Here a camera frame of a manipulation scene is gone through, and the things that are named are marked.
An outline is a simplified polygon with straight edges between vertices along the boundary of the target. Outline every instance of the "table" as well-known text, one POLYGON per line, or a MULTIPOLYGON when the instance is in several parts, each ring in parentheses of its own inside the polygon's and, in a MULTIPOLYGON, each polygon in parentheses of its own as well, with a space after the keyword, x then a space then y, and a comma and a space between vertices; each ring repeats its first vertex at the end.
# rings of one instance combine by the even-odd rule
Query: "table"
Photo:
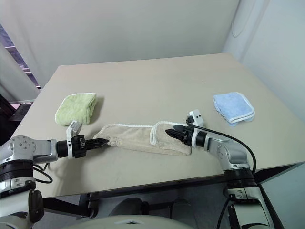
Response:
MULTIPOLYGON (((205 127, 249 145, 257 169, 305 161, 305 123, 229 54, 60 66, 14 135, 65 140, 66 127, 55 123, 55 112, 66 96, 85 92, 98 97, 91 123, 80 132, 86 139, 109 123, 181 123, 189 111, 199 109, 205 127), (215 110, 213 95, 233 91, 243 93, 255 108, 252 122, 232 127, 215 110)), ((169 156, 117 147, 88 151, 74 160, 60 158, 46 172, 53 183, 37 184, 45 198, 223 173, 218 160, 203 149, 190 156, 169 156)))

